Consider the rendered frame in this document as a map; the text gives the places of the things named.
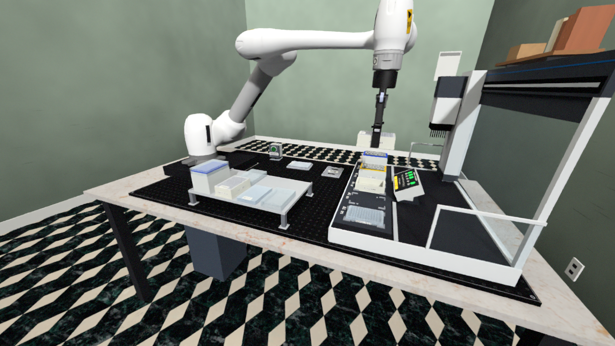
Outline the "white ready key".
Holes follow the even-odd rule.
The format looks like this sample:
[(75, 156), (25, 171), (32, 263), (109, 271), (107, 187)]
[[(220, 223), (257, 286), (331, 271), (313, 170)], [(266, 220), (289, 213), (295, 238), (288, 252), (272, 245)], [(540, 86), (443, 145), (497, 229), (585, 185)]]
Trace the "white ready key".
[(282, 144), (272, 143), (269, 145), (269, 157), (270, 160), (280, 161), (282, 159)]

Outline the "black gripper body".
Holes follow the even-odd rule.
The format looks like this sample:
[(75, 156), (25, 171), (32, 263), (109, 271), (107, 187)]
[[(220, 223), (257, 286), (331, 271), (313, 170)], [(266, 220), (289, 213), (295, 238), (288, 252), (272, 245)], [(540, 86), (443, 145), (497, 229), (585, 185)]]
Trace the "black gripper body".
[(379, 95), (386, 95), (387, 88), (395, 88), (398, 71), (374, 71), (372, 88), (379, 88)]

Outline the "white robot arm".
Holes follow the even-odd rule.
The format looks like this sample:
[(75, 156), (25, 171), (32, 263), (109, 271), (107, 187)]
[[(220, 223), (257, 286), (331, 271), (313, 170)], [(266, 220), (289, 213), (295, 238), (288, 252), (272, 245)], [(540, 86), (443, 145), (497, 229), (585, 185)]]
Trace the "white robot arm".
[(400, 70), (403, 55), (416, 43), (413, 18), (413, 0), (380, 0), (371, 32), (253, 29), (241, 33), (236, 39), (236, 50), (257, 65), (231, 109), (224, 111), (217, 120), (201, 113), (188, 115), (184, 134), (190, 158), (182, 164), (193, 166), (211, 159), (226, 159), (218, 155), (217, 147), (243, 138), (247, 115), (272, 78), (295, 62), (297, 50), (374, 50), (373, 71)]

